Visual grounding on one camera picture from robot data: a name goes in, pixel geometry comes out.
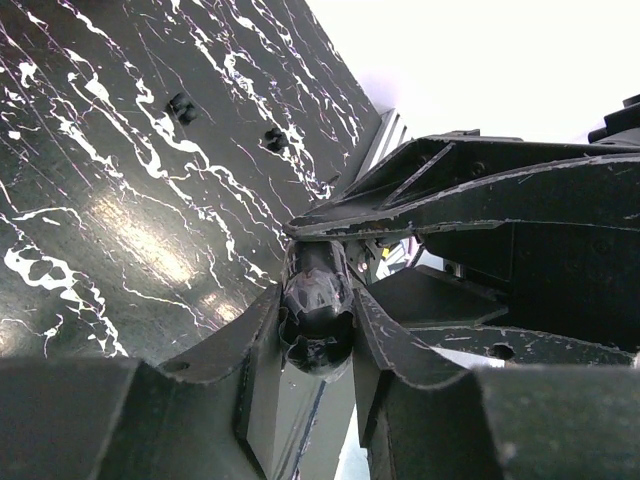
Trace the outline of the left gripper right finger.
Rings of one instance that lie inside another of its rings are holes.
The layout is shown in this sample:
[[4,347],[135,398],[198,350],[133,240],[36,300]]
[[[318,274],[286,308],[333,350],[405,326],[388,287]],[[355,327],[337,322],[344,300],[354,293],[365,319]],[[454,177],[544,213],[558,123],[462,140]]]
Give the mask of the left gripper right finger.
[[374,479],[635,479],[630,354],[511,328],[407,329],[355,300],[359,441]]

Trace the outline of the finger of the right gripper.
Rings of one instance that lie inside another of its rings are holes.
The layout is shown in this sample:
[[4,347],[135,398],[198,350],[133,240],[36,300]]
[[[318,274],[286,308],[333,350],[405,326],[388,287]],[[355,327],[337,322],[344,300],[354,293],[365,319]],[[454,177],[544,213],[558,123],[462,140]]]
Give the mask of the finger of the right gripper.
[[333,205],[284,227],[293,238],[376,238],[492,229],[506,223],[639,228],[639,157],[617,154],[555,161],[448,188],[374,211]]
[[634,357],[599,343],[515,326],[494,292],[419,265],[367,287],[396,323],[427,345],[507,365],[624,365]]

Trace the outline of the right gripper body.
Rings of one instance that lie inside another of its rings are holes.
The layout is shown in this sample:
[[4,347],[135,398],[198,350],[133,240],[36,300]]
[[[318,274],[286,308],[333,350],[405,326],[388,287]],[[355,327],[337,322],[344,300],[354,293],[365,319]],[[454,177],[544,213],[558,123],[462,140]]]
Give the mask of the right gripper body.
[[[334,205],[386,211],[466,182],[555,161],[639,157],[639,100],[608,114],[584,145],[491,139],[474,132],[410,142]],[[512,322],[635,350],[639,346],[639,228],[506,223],[417,234],[426,248],[500,293]]]

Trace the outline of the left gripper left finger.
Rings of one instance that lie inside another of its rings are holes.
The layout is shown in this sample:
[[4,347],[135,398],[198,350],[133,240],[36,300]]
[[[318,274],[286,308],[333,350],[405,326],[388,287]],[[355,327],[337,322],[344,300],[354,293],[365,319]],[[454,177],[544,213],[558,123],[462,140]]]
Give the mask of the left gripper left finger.
[[153,367],[126,357],[1,362],[5,479],[264,479],[281,290]]

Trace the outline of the black earbud charging case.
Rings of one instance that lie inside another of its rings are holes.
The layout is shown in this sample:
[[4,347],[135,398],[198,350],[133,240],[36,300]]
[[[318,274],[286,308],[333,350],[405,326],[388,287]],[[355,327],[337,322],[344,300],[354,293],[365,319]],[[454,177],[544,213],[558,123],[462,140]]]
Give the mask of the black earbud charging case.
[[331,383],[346,371],[354,342],[354,291],[336,241],[293,241],[282,272],[278,334],[283,360]]

